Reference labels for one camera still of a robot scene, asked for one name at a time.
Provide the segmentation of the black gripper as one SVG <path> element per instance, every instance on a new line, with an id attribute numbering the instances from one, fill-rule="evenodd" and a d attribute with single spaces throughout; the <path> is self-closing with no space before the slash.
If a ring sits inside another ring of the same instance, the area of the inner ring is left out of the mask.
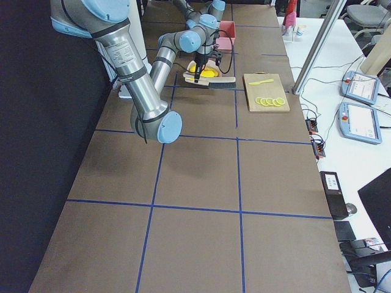
<path id="1" fill-rule="evenodd" d="M 195 83 L 199 82 L 201 73 L 203 71 L 203 66 L 207 64 L 209 59 L 213 59 L 216 66 L 221 64 L 222 53 L 218 50 L 212 50 L 209 53 L 195 53 L 195 70 L 194 70 L 194 81 Z"/>

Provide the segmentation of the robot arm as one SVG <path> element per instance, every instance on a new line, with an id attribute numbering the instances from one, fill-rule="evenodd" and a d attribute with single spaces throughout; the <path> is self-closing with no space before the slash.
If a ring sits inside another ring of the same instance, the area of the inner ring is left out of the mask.
<path id="1" fill-rule="evenodd" d="M 219 29 L 225 10 L 225 2 L 221 0 L 209 1 L 199 11 L 195 11 L 187 1 L 173 0 L 172 4 L 183 14 L 188 29 L 198 24 Z"/>
<path id="2" fill-rule="evenodd" d="M 161 100 L 178 52 L 195 54 L 194 79 L 198 81 L 210 58 L 215 35 L 225 10 L 224 1 L 212 1 L 200 12 L 186 1 L 174 1 L 185 16 L 188 29 L 160 36 L 159 51 L 147 70 L 129 32 L 129 1 L 51 1 L 53 28 L 63 34 L 92 38 L 101 43 L 116 73 L 133 99 L 131 127 L 144 140 L 172 143 L 181 133 L 180 114 Z"/>

